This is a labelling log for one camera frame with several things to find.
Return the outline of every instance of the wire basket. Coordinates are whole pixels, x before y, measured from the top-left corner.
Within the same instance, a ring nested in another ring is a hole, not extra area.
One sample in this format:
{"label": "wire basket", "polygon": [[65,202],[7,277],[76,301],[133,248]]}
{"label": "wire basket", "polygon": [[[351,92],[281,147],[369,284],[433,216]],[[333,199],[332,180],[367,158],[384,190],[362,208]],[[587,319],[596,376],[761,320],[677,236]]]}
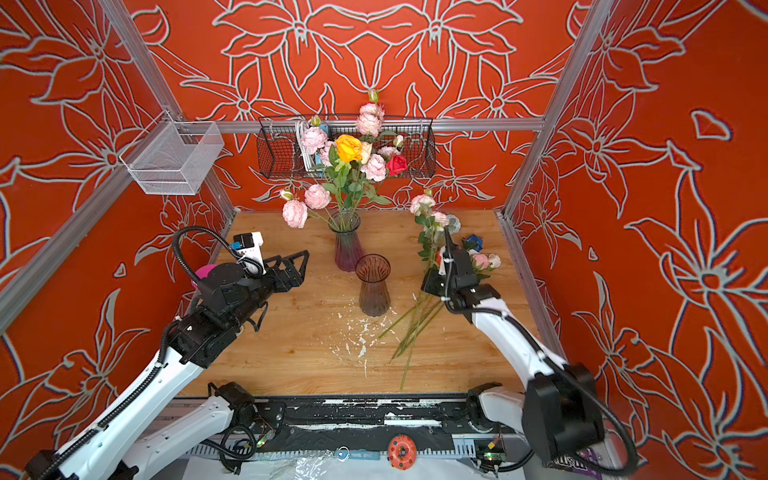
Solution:
{"label": "wire basket", "polygon": [[[296,121],[305,121],[311,115],[261,117],[261,130],[257,136],[259,173],[267,178],[320,178],[322,170],[307,170],[296,138]],[[329,140],[340,135],[360,138],[355,121],[357,115],[334,114],[322,118],[328,125]],[[408,161],[408,168],[397,177],[430,178],[437,168],[435,134],[431,118],[397,117],[386,115],[382,131],[391,131],[404,138],[399,149]],[[393,145],[395,136],[386,136],[373,142],[373,151]]]}
{"label": "wire basket", "polygon": [[180,134],[174,122],[160,131],[125,167],[146,194],[195,195],[224,147],[216,122],[205,134]]}

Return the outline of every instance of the pink round object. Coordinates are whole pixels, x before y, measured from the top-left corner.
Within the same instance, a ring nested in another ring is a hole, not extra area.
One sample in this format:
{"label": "pink round object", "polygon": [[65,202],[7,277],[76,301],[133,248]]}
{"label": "pink round object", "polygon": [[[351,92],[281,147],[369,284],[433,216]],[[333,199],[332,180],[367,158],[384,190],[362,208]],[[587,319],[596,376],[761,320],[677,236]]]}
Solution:
{"label": "pink round object", "polygon": [[[195,270],[195,273],[197,274],[198,277],[205,278],[206,276],[208,276],[208,273],[210,273],[210,271],[213,270],[215,267],[216,265],[201,266],[200,268]],[[192,286],[197,288],[197,284],[195,282],[192,282]]]}

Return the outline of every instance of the red wall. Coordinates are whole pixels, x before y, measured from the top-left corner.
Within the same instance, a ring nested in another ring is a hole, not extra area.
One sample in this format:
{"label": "red wall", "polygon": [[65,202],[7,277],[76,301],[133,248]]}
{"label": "red wall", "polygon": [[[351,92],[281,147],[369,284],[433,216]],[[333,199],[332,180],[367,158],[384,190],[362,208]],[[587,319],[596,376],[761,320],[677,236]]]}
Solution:
{"label": "red wall", "polygon": [[[369,88],[381,90],[390,114],[543,115],[588,2],[126,5],[188,118],[253,121],[356,113]],[[532,132],[439,135],[437,176],[388,180],[381,193],[401,207],[430,186],[453,207],[498,207],[532,140]],[[259,175],[252,136],[227,136],[227,148],[217,173],[243,209],[281,208],[278,191],[309,185]]]}
{"label": "red wall", "polygon": [[622,0],[515,227],[636,478],[768,472],[768,8]]}
{"label": "red wall", "polygon": [[[0,85],[2,288],[160,109],[95,0],[3,2]],[[149,363],[193,289],[170,236],[221,230],[212,200],[206,187],[162,197],[130,185],[2,335],[0,478],[67,442]],[[212,247],[182,244],[195,267]]]}

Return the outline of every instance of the glass vase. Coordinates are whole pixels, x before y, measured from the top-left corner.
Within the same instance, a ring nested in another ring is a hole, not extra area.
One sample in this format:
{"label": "glass vase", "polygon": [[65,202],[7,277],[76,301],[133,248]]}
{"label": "glass vase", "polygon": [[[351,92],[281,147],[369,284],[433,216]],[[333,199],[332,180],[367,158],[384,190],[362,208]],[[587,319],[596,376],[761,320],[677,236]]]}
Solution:
{"label": "glass vase", "polygon": [[331,215],[330,229],[336,234],[336,266],[345,272],[354,272],[362,257],[362,245],[357,237],[360,228],[358,214]]}
{"label": "glass vase", "polygon": [[365,255],[357,263],[355,273],[362,280],[359,305],[366,315],[380,316],[389,310],[386,278],[390,271],[389,261],[381,255]]}

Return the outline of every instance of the blue rose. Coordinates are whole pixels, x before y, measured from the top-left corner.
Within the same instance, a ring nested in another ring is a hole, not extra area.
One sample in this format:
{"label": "blue rose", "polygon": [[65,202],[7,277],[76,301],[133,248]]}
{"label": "blue rose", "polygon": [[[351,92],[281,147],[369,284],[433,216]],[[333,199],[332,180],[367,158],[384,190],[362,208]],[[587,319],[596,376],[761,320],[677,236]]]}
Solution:
{"label": "blue rose", "polygon": [[464,250],[475,250],[477,252],[482,250],[482,238],[475,234],[466,237],[462,240],[462,243],[464,244]]}

